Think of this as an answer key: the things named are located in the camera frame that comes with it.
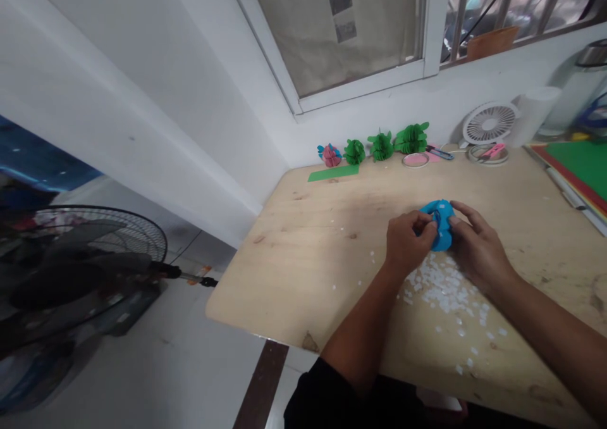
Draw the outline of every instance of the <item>window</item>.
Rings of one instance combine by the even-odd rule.
[[[441,62],[465,61],[468,42],[492,30],[517,26],[515,45],[519,46],[556,29],[575,30],[600,22],[604,20],[599,15],[601,0],[594,2],[597,6],[589,13],[591,0],[448,0]],[[451,51],[454,46],[459,50]]]
[[[296,115],[433,76],[492,30],[519,45],[604,20],[593,1],[239,0]]]

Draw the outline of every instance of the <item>pink scissors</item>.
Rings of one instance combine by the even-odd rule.
[[[497,155],[506,145],[504,143],[499,143],[490,148],[487,152],[485,152],[482,156],[479,157],[479,163],[485,163],[491,159],[494,155]]]

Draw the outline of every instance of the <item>wooden table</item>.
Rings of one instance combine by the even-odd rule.
[[[311,183],[322,165],[284,175],[213,292],[207,316],[298,347],[310,333],[322,349],[381,266],[388,220],[445,198],[478,209],[527,281],[607,335],[607,241],[523,149],[499,168],[475,165],[463,153],[417,170],[401,159],[367,159],[358,175]],[[446,258],[437,252],[437,262]],[[425,287],[415,293],[407,285],[413,304],[395,301],[381,373],[550,426],[594,426],[497,309],[491,306],[481,326],[476,306],[474,317],[445,313],[422,299]],[[473,302],[491,305],[480,293]]]

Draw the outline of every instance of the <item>stack of paper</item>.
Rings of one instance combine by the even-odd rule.
[[[607,143],[567,142],[528,145],[563,196],[607,237]]]

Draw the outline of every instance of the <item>small white fan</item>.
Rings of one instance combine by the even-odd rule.
[[[464,119],[460,149],[469,144],[502,142],[519,116],[518,108],[512,103],[483,103]]]

